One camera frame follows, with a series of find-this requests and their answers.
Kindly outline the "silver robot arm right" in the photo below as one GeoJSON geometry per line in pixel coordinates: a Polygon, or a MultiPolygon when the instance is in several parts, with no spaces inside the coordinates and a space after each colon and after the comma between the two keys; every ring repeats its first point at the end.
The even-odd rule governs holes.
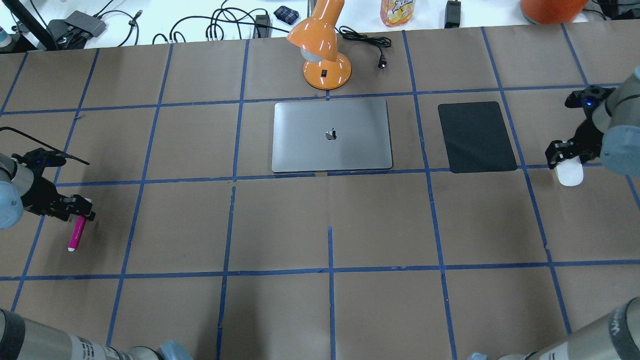
{"type": "Polygon", "coordinates": [[[640,75],[633,73],[617,88],[589,85],[572,91],[567,109],[582,109],[585,120],[570,139],[551,141],[545,150],[547,167],[560,184],[583,182],[583,166],[599,159],[609,171],[624,176],[640,174],[640,75]]]}

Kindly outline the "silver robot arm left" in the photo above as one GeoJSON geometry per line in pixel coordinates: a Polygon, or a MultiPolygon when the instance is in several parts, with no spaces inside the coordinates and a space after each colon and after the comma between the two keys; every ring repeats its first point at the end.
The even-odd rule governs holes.
{"type": "Polygon", "coordinates": [[[64,196],[43,173],[62,167],[68,159],[81,160],[59,150],[37,148],[25,155],[0,156],[0,228],[16,225],[24,212],[67,222],[72,215],[93,221],[93,204],[80,194],[64,196]]]}

